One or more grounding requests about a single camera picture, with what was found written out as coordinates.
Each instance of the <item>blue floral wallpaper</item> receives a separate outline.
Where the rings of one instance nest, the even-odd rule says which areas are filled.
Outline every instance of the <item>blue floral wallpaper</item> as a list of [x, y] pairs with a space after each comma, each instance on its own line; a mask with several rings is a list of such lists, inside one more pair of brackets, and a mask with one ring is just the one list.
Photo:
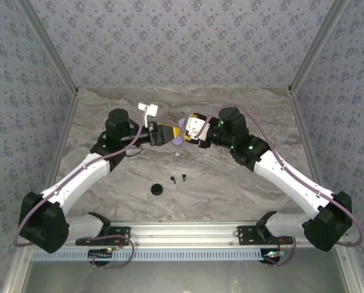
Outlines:
[[332, 0], [32, 0], [78, 87], [287, 85]]
[[325, 183], [351, 195], [364, 229], [364, 0], [350, 1], [297, 97]]
[[0, 0], [0, 288], [21, 200], [43, 188], [69, 103], [16, 2]]

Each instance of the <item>white plastic part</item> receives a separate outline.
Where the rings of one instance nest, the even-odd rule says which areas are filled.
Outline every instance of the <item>white plastic part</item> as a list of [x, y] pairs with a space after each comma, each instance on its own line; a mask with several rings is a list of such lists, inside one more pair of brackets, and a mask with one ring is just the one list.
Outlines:
[[267, 220], [266, 228], [275, 237], [305, 238], [302, 224], [309, 220], [310, 217], [306, 214], [284, 215], [277, 212]]
[[[255, 163], [254, 171], [256, 174], [270, 180], [277, 187], [282, 189], [289, 197], [291, 197], [311, 218], [314, 219], [319, 213], [318, 207], [325, 207], [329, 202], [318, 194], [312, 192], [301, 183], [291, 177], [277, 162], [272, 151], [267, 151], [261, 156], [261, 161]], [[286, 167], [292, 171], [298, 178], [305, 181], [308, 185], [320, 191], [320, 193], [332, 198], [332, 191], [325, 189], [314, 183], [301, 172], [290, 166], [281, 158]]]
[[93, 215], [67, 217], [66, 222], [70, 225], [67, 242], [85, 237], [96, 237], [103, 227], [102, 221]]
[[205, 120], [198, 119], [195, 117], [190, 117], [187, 120], [187, 124], [186, 124], [186, 130], [188, 132], [188, 136], [191, 137], [192, 139], [206, 140], [207, 131], [209, 130], [209, 127], [210, 127], [209, 124], [206, 124], [204, 130], [202, 131], [201, 135], [198, 138], [194, 137], [201, 130], [204, 123], [205, 123]]
[[138, 104], [138, 108], [141, 111], [144, 111], [144, 123], [145, 123], [145, 127], [148, 127], [148, 120], [147, 120], [147, 116], [152, 116], [155, 117], [157, 114], [157, 109], [159, 107], [157, 107], [156, 105], [150, 104], [150, 105], [145, 105], [143, 103], [139, 103]]
[[[51, 192], [55, 191], [61, 183], [63, 183], [69, 176], [76, 170], [81, 168], [86, 163], [101, 157], [100, 154], [89, 154], [85, 160], [77, 166], [71, 173], [66, 175], [62, 180], [52, 187], [42, 191], [43, 197], [48, 196]], [[80, 196], [86, 192], [92, 184], [103, 176], [110, 173], [110, 163], [105, 160], [100, 160], [89, 166], [87, 169], [82, 170], [76, 177], [74, 177], [66, 186], [62, 188], [55, 196], [49, 199], [51, 203], [58, 202], [62, 208], [64, 215], [66, 215], [72, 205], [79, 199]]]

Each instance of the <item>black wire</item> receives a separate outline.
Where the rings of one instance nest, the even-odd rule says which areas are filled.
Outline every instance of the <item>black wire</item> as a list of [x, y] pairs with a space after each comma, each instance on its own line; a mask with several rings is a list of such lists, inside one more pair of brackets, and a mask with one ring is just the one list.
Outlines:
[[140, 151], [137, 154], [127, 154], [126, 156], [127, 157], [135, 157], [136, 155], [141, 154], [141, 152], [143, 151], [143, 145], [140, 145], [139, 148], [140, 148]]

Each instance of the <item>black rubber cap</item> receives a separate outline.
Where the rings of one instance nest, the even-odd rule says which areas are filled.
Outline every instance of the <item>black rubber cap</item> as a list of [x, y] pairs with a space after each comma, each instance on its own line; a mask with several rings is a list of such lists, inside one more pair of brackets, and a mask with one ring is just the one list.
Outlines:
[[153, 184], [151, 188], [151, 192], [154, 195], [160, 195], [163, 192], [163, 186], [161, 186], [159, 183]]

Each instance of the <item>gray marble table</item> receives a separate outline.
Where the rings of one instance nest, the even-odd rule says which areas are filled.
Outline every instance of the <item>gray marble table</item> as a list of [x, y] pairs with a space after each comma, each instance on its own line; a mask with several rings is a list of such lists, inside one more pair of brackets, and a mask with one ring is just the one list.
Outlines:
[[[155, 120], [174, 125], [192, 112], [208, 115], [229, 102], [244, 105], [259, 119], [281, 156], [310, 177], [285, 89], [80, 89], [78, 99], [59, 179], [89, 153], [104, 130], [110, 110], [121, 107], [138, 121], [134, 105], [139, 101], [157, 104]], [[247, 124], [251, 133], [260, 135], [250, 119]], [[180, 153], [178, 167], [176, 152]], [[187, 175], [186, 182], [182, 174]], [[176, 184], [170, 176], [175, 176]], [[151, 193], [155, 183], [163, 186], [160, 196]], [[144, 145], [140, 155], [125, 158], [76, 202], [69, 215], [94, 211], [110, 220], [257, 220], [272, 210], [291, 213], [300, 208], [275, 185], [235, 163], [224, 148], [203, 150], [189, 143], [169, 143], [161, 147]]]

